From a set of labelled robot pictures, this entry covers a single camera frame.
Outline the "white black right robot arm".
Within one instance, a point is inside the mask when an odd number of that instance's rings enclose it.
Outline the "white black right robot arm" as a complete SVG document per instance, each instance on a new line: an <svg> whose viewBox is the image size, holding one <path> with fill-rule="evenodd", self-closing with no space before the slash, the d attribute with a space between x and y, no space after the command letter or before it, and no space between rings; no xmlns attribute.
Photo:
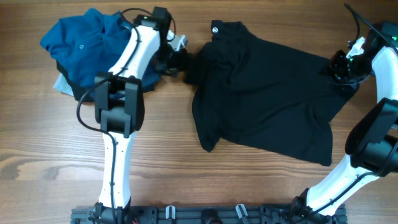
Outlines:
<svg viewBox="0 0 398 224"><path fill-rule="evenodd" d="M397 172L397 24L389 21L369 27L346 57L351 70L376 78L377 103L352 129L341 162L317 185L290 204L294 223L328 223L337 209L366 184Z"/></svg>

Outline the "folded black garment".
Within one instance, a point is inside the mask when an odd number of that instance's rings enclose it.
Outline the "folded black garment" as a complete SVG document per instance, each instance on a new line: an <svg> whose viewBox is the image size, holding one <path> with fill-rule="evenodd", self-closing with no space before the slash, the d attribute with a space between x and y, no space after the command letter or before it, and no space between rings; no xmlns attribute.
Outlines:
<svg viewBox="0 0 398 224"><path fill-rule="evenodd" d="M70 80L68 72L65 70L65 68L58 62L56 61L56 68L57 70L63 74L63 76L66 78L68 84L71 86L73 94L74 94L74 99L76 101L80 101L82 98L83 94L88 90L87 88L84 88L73 81Z"/></svg>

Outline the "black polo shirt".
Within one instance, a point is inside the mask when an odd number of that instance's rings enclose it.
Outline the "black polo shirt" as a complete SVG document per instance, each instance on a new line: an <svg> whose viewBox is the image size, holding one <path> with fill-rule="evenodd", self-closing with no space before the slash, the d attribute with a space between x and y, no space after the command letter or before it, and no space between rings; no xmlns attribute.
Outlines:
<svg viewBox="0 0 398 224"><path fill-rule="evenodd" d="M185 81L201 147L220 139L307 162L332 163L330 121L357 86L322 74L328 59L262 40L241 22L211 22Z"/></svg>

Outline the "blue polo shirt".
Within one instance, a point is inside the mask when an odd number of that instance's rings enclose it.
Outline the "blue polo shirt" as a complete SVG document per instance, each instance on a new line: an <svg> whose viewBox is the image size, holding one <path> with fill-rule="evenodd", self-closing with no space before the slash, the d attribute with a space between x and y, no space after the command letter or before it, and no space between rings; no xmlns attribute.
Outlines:
<svg viewBox="0 0 398 224"><path fill-rule="evenodd" d="M73 83L90 88L97 73L107 72L119 60L131 34L132 26L118 13L102 14L91 8L83 15L59 19L40 45Z"/></svg>

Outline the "folded dark navy garment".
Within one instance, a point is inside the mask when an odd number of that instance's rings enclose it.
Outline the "folded dark navy garment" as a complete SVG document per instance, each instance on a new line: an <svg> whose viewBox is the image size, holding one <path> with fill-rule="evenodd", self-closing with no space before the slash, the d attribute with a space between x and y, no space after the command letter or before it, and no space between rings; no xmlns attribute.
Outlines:
<svg viewBox="0 0 398 224"><path fill-rule="evenodd" d="M142 91L144 93L154 91L155 84L160 80L160 74L155 70L153 64L149 64L144 72L144 76L141 80Z"/></svg>

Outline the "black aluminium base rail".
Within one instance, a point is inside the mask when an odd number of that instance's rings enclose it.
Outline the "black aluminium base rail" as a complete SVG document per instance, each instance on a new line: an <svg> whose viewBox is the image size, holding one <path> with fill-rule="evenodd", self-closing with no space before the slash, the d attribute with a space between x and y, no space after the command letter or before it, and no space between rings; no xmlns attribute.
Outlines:
<svg viewBox="0 0 398 224"><path fill-rule="evenodd" d="M132 206L116 210L117 223L295 223L303 215L288 217L287 204L264 204L262 206L234 207L155 207ZM326 223L347 224L348 217L341 205ZM111 208L95 205L89 208L72 209L70 223L115 223Z"/></svg>

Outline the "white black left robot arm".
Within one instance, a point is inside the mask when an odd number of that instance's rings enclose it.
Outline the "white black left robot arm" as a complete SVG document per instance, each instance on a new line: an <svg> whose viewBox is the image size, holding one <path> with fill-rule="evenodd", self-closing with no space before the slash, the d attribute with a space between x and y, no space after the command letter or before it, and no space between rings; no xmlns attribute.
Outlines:
<svg viewBox="0 0 398 224"><path fill-rule="evenodd" d="M170 31L175 21L166 8L155 7L132 22L129 42L120 59L95 78L95 119L105 146L104 178L93 223L130 223L129 170L134 138L144 115L142 82L148 65L175 77L187 66L187 38Z"/></svg>

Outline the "folded light grey garment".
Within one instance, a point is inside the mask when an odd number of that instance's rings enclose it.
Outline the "folded light grey garment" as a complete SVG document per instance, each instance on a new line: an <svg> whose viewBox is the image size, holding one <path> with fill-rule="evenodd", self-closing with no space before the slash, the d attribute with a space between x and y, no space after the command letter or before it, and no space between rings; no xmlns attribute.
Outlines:
<svg viewBox="0 0 398 224"><path fill-rule="evenodd" d="M74 96L71 86L68 84L62 73L59 74L53 88L60 93Z"/></svg>

